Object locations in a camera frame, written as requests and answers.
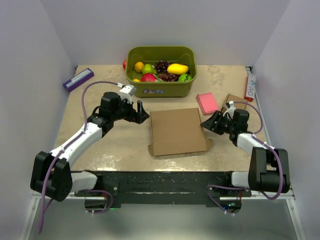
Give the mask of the large cardboard box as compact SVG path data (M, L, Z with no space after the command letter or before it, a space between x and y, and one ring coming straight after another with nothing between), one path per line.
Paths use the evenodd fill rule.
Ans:
M154 157L206 152L213 140L205 137L198 108L159 110L150 112Z

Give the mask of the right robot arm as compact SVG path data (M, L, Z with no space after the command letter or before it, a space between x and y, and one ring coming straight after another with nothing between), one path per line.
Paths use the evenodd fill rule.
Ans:
M248 171L233 171L230 180L223 183L223 192L230 197L241 189L250 189L266 194L268 199L276 199L290 190L290 170L288 152L275 148L259 140L248 131L250 114L243 109L236 109L233 116L220 111L215 112L200 125L218 135L228 134L229 140L250 156Z

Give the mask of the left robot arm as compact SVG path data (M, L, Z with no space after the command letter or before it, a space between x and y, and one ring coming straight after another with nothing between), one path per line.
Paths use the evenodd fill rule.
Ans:
M95 142L102 139L118 120L142 124L149 118L142 101L137 108L124 94L105 92L100 105L86 118L81 129L61 146L50 152L39 152L34 160L30 188L58 202L69 193L87 191L99 196L104 184L89 171L72 172L71 167Z

